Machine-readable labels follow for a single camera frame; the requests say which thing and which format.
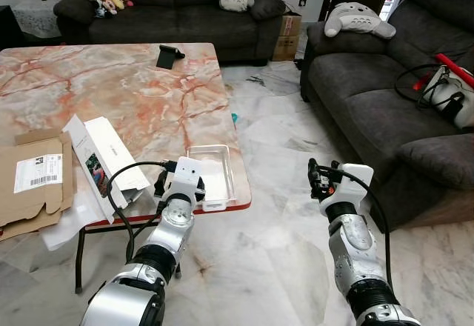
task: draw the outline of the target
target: marble table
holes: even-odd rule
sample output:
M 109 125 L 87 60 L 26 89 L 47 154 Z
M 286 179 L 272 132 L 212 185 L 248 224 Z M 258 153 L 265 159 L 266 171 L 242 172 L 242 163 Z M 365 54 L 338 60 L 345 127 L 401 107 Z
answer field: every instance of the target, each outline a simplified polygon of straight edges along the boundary
M 109 119 L 137 162 L 176 160 L 193 145 L 225 144 L 236 193 L 227 210 L 249 207 L 250 186 L 214 47 L 170 45 L 186 54 L 173 70 L 156 67 L 158 44 L 2 51 L 0 146 L 28 130 L 63 127 L 74 113 L 82 121 Z M 153 183 L 156 167 L 142 169 Z M 79 188 L 87 185 L 83 175 L 76 179 Z M 125 210 L 132 220 L 153 214 L 153 186 L 148 190 Z

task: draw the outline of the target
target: cable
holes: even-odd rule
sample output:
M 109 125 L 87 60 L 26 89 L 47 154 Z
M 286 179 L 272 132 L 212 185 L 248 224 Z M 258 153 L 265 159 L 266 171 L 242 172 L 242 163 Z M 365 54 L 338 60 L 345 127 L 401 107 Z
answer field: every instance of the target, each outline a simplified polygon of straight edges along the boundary
M 337 174 L 342 174 L 343 176 L 346 176 L 347 178 L 353 180 L 354 182 L 358 183 L 360 186 L 362 186 L 367 193 L 369 194 L 370 198 L 372 199 L 376 210 L 378 211 L 378 214 L 382 218 L 382 221 L 384 223 L 384 235 L 385 235 L 385 270 L 387 271 L 387 281 L 388 285 L 392 288 L 392 268 L 390 267 L 390 229 L 388 227 L 388 221 L 387 217 L 385 216 L 385 212 L 381 208 L 380 202 L 378 201 L 377 197 L 375 196 L 374 192 L 372 189 L 365 184 L 362 180 L 357 178 L 356 176 L 353 176 L 350 173 L 346 173 L 343 170 L 338 170 L 335 168 L 331 167 L 325 167 L 322 165 L 317 166 L 318 170 L 327 170 L 328 172 L 332 173 L 337 173 Z
M 126 167 L 123 167 L 122 169 L 118 170 L 115 174 L 113 174 L 109 182 L 107 183 L 107 198 L 109 198 L 109 202 L 112 205 L 114 211 L 117 213 L 118 217 L 123 221 L 125 224 L 125 227 L 127 228 L 128 232 L 128 243 L 127 243 L 127 250 L 126 250 L 126 259 L 127 262 L 129 262 L 133 258 L 133 250 L 135 249 L 135 237 L 133 234 L 133 228 L 132 225 L 129 223 L 127 217 L 125 217 L 124 213 L 117 207 L 116 203 L 112 199 L 111 191 L 112 191 L 112 182 L 115 180 L 115 178 L 119 175 L 122 174 L 124 171 L 129 170 L 133 167 L 138 167 L 139 165 L 159 165 L 160 167 L 165 167 L 167 162 L 139 162 L 139 163 L 133 163 L 130 164 Z M 143 229 L 138 230 L 137 235 L 143 231 Z

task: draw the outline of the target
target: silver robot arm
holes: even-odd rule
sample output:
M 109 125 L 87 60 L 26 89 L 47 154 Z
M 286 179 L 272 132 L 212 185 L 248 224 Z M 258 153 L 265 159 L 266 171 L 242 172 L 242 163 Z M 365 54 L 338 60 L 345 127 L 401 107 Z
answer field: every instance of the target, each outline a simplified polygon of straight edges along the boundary
M 93 297 L 81 326 L 161 325 L 164 289 L 179 265 L 194 226 L 200 162 L 181 157 L 162 196 L 166 207 L 136 255 Z
M 357 326 L 421 326 L 412 313 L 397 301 L 385 272 L 377 260 L 377 243 L 362 215 L 361 200 L 367 191 L 349 173 L 367 186 L 373 169 L 343 164 L 336 170 L 308 164 L 311 197 L 320 202 L 329 220 L 329 246 L 334 258 L 336 285 L 349 303 Z

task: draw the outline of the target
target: cardboard box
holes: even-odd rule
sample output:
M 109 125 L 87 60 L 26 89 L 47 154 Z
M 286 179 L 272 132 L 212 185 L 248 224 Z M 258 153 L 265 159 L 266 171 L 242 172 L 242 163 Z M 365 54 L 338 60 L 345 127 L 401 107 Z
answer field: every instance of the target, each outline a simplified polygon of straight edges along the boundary
M 299 36 L 280 36 L 273 51 L 273 61 L 292 61 L 298 50 Z
M 280 28 L 280 36 L 299 36 L 301 28 L 301 15 L 290 11 L 283 15 L 283 21 Z
M 16 144 L 0 152 L 0 241 L 57 223 L 73 203 L 69 135 L 37 130 Z
M 63 131 L 69 132 L 74 152 L 94 195 L 105 217 L 112 223 L 115 211 L 107 198 L 108 180 L 123 167 L 135 163 L 135 160 L 105 117 L 83 123 L 74 115 Z M 110 195 L 117 207 L 124 209 L 149 185 L 140 167 L 134 167 L 113 180 Z

